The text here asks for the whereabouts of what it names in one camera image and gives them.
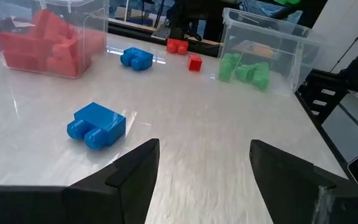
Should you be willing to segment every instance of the red block pile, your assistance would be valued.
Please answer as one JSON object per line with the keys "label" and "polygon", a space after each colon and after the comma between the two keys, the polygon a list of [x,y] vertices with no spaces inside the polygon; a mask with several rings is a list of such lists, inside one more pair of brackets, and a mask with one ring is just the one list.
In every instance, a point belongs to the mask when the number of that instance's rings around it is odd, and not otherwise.
{"label": "red block pile", "polygon": [[0,46],[8,67],[53,72],[76,78],[105,50],[106,35],[95,30],[77,32],[47,9],[39,10],[26,34],[0,32]]}

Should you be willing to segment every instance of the transparent storage container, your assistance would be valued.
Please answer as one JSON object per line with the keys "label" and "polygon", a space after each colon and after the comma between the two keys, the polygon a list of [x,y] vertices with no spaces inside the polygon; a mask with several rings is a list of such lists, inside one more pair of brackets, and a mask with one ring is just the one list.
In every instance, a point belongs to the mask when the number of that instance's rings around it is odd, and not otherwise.
{"label": "transparent storage container", "polygon": [[77,78],[106,52],[108,0],[0,0],[9,68]]}
{"label": "transparent storage container", "polygon": [[225,8],[217,79],[291,95],[323,53],[311,29]]}

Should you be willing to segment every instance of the blue toy block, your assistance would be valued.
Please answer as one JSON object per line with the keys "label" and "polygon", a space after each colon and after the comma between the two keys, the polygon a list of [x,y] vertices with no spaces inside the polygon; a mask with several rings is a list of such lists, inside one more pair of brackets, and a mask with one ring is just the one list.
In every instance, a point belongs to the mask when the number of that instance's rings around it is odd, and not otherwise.
{"label": "blue toy block", "polygon": [[132,67],[135,71],[143,71],[153,65],[153,54],[135,47],[126,49],[120,59],[124,66]]}
{"label": "blue toy block", "polygon": [[91,103],[74,114],[67,125],[67,134],[84,140],[90,149],[112,146],[125,134],[126,119],[97,103]]}

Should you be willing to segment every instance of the white table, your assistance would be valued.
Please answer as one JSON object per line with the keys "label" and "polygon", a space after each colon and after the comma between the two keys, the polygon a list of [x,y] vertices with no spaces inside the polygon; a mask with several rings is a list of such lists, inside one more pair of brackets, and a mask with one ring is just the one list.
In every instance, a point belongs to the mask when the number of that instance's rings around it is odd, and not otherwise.
{"label": "white table", "polygon": [[[76,80],[20,72],[0,61],[0,184],[70,185],[150,138],[160,139],[158,179],[146,223],[271,223],[249,163],[261,139],[345,176],[296,98],[216,81],[165,47],[115,35],[109,54]],[[136,46],[156,62],[142,73],[117,54]],[[73,113],[95,101],[127,117],[127,133],[93,152],[71,140]]]}

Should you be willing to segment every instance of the blue mega bloks brick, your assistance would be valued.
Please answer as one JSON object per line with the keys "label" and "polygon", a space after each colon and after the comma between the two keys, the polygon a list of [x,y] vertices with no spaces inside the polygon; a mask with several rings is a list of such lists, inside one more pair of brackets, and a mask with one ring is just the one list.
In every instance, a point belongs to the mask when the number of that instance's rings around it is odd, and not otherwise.
{"label": "blue mega bloks brick", "polygon": [[90,149],[112,146],[125,134],[126,119],[97,103],[91,103],[74,114],[74,121],[67,125],[67,134],[73,139],[84,140]]}
{"label": "blue mega bloks brick", "polygon": [[146,70],[153,65],[153,54],[135,47],[126,49],[120,59],[124,66],[132,67],[136,71]]}

